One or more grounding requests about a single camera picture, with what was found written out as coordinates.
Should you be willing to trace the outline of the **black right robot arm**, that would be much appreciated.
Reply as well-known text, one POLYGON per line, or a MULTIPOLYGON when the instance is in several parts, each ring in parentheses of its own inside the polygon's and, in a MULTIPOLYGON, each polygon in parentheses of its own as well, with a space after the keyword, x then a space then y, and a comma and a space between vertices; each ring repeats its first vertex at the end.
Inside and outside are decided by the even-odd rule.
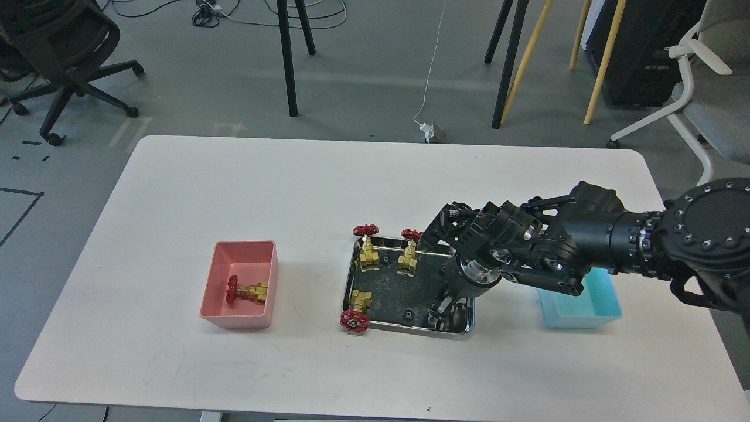
POLYGON ((446 204, 418 251, 455 249, 441 297, 477 297, 500 278, 578 296, 593 267, 667 280, 687 305, 740 315, 748 326, 748 179, 697 185, 662 211, 634 213, 615 190, 579 182, 521 206, 446 204))

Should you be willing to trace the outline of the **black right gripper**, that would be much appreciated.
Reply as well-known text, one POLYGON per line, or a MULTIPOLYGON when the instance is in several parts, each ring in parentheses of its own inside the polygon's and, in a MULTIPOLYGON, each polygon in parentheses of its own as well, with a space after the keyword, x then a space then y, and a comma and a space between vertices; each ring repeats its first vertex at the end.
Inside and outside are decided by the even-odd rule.
POLYGON ((452 332, 472 330, 472 298, 480 297, 501 283, 500 270, 483 266, 455 253, 445 267, 445 285, 428 310, 431 329, 447 329, 452 321, 452 332))

